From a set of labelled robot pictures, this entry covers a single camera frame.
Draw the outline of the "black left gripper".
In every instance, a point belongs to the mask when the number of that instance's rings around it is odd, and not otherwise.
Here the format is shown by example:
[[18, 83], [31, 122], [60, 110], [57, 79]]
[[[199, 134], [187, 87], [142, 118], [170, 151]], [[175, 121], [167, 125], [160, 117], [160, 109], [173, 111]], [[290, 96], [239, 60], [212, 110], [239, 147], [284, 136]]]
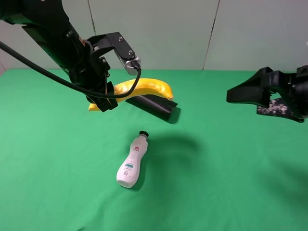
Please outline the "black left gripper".
[[75, 48], [77, 61], [69, 68], [70, 82], [65, 81], [64, 85], [85, 94], [87, 100], [102, 112], [115, 109], [118, 106], [116, 99], [108, 98], [113, 96], [108, 93], [107, 85], [110, 66], [96, 53], [100, 48], [77, 36], [66, 36], [66, 39]]

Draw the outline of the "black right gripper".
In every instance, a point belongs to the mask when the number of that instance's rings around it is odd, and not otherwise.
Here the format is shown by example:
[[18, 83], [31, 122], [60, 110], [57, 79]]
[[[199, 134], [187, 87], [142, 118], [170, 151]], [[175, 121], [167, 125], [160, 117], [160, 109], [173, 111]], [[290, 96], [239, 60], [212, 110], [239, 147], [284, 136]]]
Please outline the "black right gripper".
[[[270, 100], [272, 94], [286, 89], [285, 99]], [[242, 84], [227, 91], [227, 102], [257, 105], [257, 114], [289, 119], [304, 123], [308, 118], [308, 65], [295, 73], [259, 69]]]

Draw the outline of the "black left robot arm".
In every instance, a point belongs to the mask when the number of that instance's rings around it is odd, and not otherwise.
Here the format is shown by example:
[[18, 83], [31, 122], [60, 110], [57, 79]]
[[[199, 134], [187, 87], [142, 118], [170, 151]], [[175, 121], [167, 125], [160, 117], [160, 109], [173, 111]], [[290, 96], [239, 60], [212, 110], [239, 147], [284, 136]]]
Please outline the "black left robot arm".
[[114, 87], [107, 81], [110, 66], [95, 55], [92, 40], [83, 40], [71, 25], [60, 0], [2, 0], [0, 19], [22, 29], [69, 76], [66, 81], [29, 61], [4, 43], [1, 50], [44, 76], [83, 93], [105, 112], [118, 106]]

